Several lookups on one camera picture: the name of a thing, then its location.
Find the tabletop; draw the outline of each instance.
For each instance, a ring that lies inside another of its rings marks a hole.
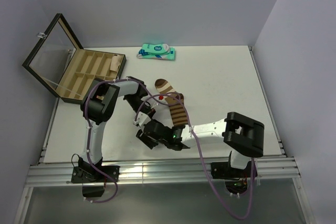
[[[90,48],[125,54],[127,62],[122,78],[133,76],[145,82],[156,94],[156,79],[166,79],[184,103],[193,125],[216,122],[234,111],[265,125],[264,155],[281,155],[265,97],[247,46],[175,47],[176,59],[137,59],[139,47]],[[172,126],[169,109],[159,105],[155,119]],[[135,113],[119,98],[112,118],[107,122],[102,153],[105,161],[143,161],[197,158],[197,147],[182,151],[163,145],[149,149],[135,137]],[[81,154],[86,140],[86,122],[79,105],[59,101],[50,130],[45,163],[69,162],[72,154]],[[224,142],[202,144],[204,157],[228,157],[232,150]]]

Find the brown and white striped fabric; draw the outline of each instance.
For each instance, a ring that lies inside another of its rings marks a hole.
[[[155,82],[155,87],[160,94],[176,92],[176,90],[173,89],[170,83],[164,79],[157,79]],[[181,101],[184,104],[184,97],[182,94],[180,94],[180,96],[181,96]],[[164,99],[166,100],[168,104],[176,103],[176,100],[174,100],[173,98],[165,97]],[[172,116],[174,126],[188,124],[187,115],[184,112],[184,109],[182,108],[180,104],[169,107],[169,110],[170,110],[170,115]]]

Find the open display case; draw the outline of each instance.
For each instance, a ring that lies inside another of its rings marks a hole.
[[[38,36],[40,40],[23,66],[65,102],[80,103],[95,78],[121,76],[125,55],[83,49],[62,14],[56,14]]]

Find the box lid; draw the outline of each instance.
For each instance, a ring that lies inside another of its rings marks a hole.
[[[22,66],[53,95],[60,97],[56,88],[71,57],[83,47],[61,13],[56,14],[46,31],[39,33],[38,37],[40,40]]]

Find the metal latch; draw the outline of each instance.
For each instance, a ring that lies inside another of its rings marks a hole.
[[[45,33],[38,33],[37,37],[41,38],[41,39],[46,39],[47,35]]]

